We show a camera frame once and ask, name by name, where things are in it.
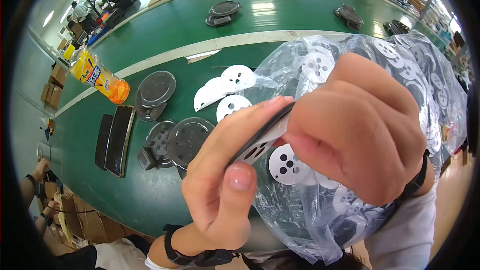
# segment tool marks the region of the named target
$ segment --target smartphone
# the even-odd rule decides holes
[[[134,121],[135,108],[130,105],[118,105],[113,116],[110,134],[106,145],[105,170],[117,177],[123,177],[128,139]]]
[[[112,115],[103,115],[102,122],[100,123],[100,129],[98,130],[98,138],[96,139],[95,165],[102,170],[105,170],[105,156],[107,154],[107,144],[109,142],[112,122]]]

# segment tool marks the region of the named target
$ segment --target fingernail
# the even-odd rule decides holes
[[[227,168],[230,187],[237,191],[246,191],[252,185],[253,175],[243,167],[232,165]]]
[[[268,101],[265,103],[265,106],[272,106],[272,105],[277,104],[277,102],[279,102],[280,97],[281,97],[281,96],[273,97],[272,99],[268,100]]]

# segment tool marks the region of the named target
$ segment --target workbench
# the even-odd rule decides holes
[[[216,125],[218,103],[199,112],[193,107],[196,91],[223,71],[212,66],[243,64],[256,67],[283,43],[236,45],[236,35],[281,30],[355,33],[333,14],[333,9],[343,4],[354,7],[363,18],[362,34],[383,38],[386,36],[383,23],[392,19],[410,22],[423,33],[429,31],[422,24],[416,25],[413,17],[386,0],[236,0],[243,5],[237,19],[224,27],[209,27],[205,18],[209,9],[220,1],[224,0],[167,1],[118,27],[93,47],[103,64],[115,73],[150,57],[198,42],[212,40],[211,44],[215,44],[218,38],[228,38],[231,43],[213,56],[195,63],[187,63],[186,58],[179,57],[125,76],[130,94],[124,105],[134,105],[137,88],[147,75],[166,70],[175,76],[177,88],[160,120],[169,118],[180,122],[187,117],[202,117]],[[208,48],[210,43],[205,44],[204,50],[194,53],[211,50]],[[136,153],[145,145],[154,122],[142,122],[135,117],[123,178],[95,165],[102,115],[113,115],[116,105],[100,92],[78,100],[78,95],[87,88],[71,75],[65,83],[60,106],[75,98],[78,102],[55,118],[55,133],[50,137],[53,172],[92,207],[141,233],[158,237],[164,233],[162,227],[165,223],[191,223],[177,169],[143,171],[136,159]]]

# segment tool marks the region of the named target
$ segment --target yellow bottle cap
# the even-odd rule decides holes
[[[63,57],[69,60],[70,57],[72,56],[72,53],[74,53],[74,51],[75,51],[75,47],[71,44],[68,45],[67,50],[65,50],[65,53],[63,53]]]

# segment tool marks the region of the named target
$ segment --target plastic bag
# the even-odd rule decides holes
[[[467,137],[467,94],[455,77],[451,63],[417,30],[388,38],[407,48],[427,78],[439,114],[442,144],[451,156]]]
[[[440,149],[442,122],[428,74],[417,64],[409,46],[364,35],[345,36],[341,41],[309,36],[283,43],[255,70],[262,79],[240,94],[252,104],[277,95],[293,96],[298,100],[325,83],[343,53],[355,52],[382,66],[415,98],[421,129],[431,151],[430,160],[438,177],[443,162]],[[447,88],[449,94],[458,93],[453,82]],[[449,98],[462,99],[462,95]],[[463,119],[466,107],[453,101],[448,105],[455,105],[451,109],[458,111],[457,115]],[[466,124],[458,122],[455,130],[450,132],[449,140],[463,142],[465,129]],[[296,185],[280,184],[268,170],[273,150],[253,164],[258,179],[254,206],[273,234],[312,264],[318,260],[323,260],[326,265],[337,261],[342,257],[342,248],[373,234],[398,207],[398,202],[381,207],[365,204],[351,190],[313,169]]]

